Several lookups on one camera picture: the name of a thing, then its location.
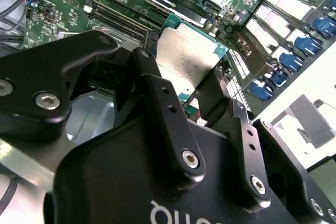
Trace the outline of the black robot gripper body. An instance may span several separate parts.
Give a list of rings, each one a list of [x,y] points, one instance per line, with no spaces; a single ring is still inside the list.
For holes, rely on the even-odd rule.
[[[294,223],[279,199],[246,210],[235,199],[225,136],[194,123],[206,163],[202,181],[173,172],[162,135],[139,117],[74,148],[54,179],[54,223]]]

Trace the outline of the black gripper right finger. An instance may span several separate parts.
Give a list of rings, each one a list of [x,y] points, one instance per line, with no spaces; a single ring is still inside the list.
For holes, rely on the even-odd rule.
[[[206,126],[229,141],[229,192],[250,212],[275,207],[297,223],[335,223],[335,207],[274,127],[251,122],[212,69],[196,87]]]

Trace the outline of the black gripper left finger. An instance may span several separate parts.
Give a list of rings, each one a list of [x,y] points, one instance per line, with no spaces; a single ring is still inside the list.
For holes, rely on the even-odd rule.
[[[115,92],[113,129],[74,146],[65,135],[75,99]],[[1,58],[1,164],[37,186],[55,176],[95,182],[149,163],[182,186],[200,182],[205,161],[170,81],[155,57],[89,31]]]

